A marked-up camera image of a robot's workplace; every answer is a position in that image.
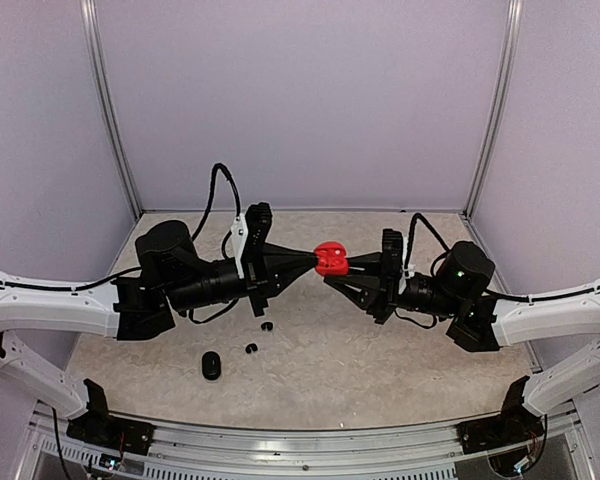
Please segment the red earbud charging case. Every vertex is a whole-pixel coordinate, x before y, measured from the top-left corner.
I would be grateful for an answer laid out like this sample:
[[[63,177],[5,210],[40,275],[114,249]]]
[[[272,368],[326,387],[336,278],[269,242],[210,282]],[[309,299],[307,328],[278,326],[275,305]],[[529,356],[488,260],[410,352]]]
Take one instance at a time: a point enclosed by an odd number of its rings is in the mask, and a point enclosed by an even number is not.
[[[317,257],[316,272],[322,277],[345,276],[349,262],[345,247],[339,242],[325,242],[314,249]]]

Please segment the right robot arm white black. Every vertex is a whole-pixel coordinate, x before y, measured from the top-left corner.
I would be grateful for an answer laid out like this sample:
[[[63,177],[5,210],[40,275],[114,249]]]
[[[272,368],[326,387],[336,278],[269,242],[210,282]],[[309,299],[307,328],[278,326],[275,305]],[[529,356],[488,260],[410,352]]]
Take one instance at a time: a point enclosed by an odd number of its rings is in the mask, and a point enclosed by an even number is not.
[[[592,340],[547,370],[514,382],[491,433],[503,444],[526,432],[531,417],[600,385],[600,279],[541,295],[491,293],[494,263],[474,243],[459,241],[429,275],[413,271],[401,239],[382,251],[349,257],[337,242],[315,250],[324,282],[383,324],[400,310],[449,320],[448,336],[467,352],[495,352],[542,338],[580,334]]]

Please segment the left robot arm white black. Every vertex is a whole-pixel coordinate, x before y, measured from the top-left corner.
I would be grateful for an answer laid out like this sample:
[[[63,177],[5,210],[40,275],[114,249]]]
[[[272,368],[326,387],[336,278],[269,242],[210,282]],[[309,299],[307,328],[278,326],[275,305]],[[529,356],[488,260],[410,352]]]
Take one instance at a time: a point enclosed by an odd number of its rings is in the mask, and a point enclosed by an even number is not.
[[[106,395],[95,382],[74,380],[27,347],[18,329],[86,333],[118,341],[146,341],[174,328],[175,315],[250,301],[261,316],[269,299],[318,264],[311,252],[267,243],[270,223],[238,224],[234,258],[201,259],[187,225],[159,223],[135,242],[138,267],[91,284],[27,284],[0,272],[0,377],[28,389],[61,416],[79,419],[101,445],[120,434]]]

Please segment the black earbud charging case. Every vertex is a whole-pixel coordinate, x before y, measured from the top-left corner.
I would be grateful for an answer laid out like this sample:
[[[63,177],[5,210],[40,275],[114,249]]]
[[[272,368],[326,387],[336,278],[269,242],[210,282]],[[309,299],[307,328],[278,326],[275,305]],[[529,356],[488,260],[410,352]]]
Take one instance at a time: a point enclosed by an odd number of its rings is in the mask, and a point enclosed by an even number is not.
[[[221,357],[215,351],[207,351],[201,358],[201,372],[208,381],[216,381],[222,373]]]

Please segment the aluminium front rail frame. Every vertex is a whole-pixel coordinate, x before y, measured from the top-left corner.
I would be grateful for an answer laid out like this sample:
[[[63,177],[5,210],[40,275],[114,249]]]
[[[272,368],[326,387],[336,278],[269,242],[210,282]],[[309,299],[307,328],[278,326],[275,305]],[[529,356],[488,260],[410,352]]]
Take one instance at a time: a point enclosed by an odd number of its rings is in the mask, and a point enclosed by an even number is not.
[[[488,452],[463,451],[459,417],[410,425],[256,429],[148,416],[146,455],[127,453],[116,471],[106,449],[65,436],[38,403],[25,427],[10,479],[493,479]]]

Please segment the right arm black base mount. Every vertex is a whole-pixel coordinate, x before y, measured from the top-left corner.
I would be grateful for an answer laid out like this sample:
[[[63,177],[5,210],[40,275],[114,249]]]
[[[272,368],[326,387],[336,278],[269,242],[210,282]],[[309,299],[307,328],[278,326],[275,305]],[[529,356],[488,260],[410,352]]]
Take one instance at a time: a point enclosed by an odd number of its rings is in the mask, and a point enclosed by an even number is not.
[[[510,385],[499,413],[456,426],[464,454],[497,449],[544,435],[543,417],[523,407],[523,391],[529,379],[529,376],[523,376]]]

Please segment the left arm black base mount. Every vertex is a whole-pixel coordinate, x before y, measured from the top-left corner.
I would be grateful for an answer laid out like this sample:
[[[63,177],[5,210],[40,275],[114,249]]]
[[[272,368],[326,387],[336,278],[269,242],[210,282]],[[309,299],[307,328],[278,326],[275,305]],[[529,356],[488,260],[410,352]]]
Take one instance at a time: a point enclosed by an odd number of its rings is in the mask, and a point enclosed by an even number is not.
[[[155,426],[112,415],[104,389],[90,379],[85,379],[83,384],[87,391],[86,412],[68,421],[67,435],[87,444],[117,450],[121,454],[146,456]]]

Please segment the right aluminium corner post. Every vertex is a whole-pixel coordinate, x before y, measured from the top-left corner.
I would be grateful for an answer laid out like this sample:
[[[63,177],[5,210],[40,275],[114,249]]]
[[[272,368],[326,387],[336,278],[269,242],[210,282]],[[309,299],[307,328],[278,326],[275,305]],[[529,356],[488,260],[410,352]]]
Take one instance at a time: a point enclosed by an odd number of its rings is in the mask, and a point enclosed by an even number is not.
[[[501,53],[498,61],[496,82],[487,117],[485,133],[481,142],[478,161],[474,171],[468,197],[463,210],[464,217],[471,223],[477,213],[481,196],[491,165],[493,152],[505,111],[509,84],[514,68],[519,39],[523,2],[510,0],[507,3],[507,15]]]

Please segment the aluminium corner post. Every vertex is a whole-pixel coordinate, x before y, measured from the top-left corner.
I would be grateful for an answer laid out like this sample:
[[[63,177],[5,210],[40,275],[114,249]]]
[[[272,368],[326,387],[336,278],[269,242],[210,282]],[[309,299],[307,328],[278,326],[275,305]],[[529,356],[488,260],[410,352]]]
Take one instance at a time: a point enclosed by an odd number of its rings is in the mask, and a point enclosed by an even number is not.
[[[114,165],[119,176],[124,197],[132,217],[135,221],[138,221],[142,217],[144,209],[126,155],[108,81],[104,48],[98,22],[97,2],[94,0],[81,0],[79,4],[88,56],[106,136],[112,150]]]
[[[481,196],[491,165],[493,152],[505,111],[509,84],[514,68],[519,39],[523,2],[510,0],[507,3],[507,15],[501,53],[498,61],[496,82],[487,117],[485,133],[481,142],[478,161],[474,171],[468,197],[463,210],[464,217],[471,223],[477,213]]]

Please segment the left aluminium corner post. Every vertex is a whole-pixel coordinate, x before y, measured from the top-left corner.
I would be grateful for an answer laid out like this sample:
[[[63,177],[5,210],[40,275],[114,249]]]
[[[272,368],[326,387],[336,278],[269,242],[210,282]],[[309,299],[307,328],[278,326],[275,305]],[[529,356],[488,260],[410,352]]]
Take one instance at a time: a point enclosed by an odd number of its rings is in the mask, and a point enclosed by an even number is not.
[[[132,217],[135,221],[138,221],[142,217],[144,209],[126,155],[108,81],[104,48],[98,22],[97,2],[94,0],[81,0],[79,4],[88,56],[106,136],[112,150],[114,165],[119,176],[124,197]]]

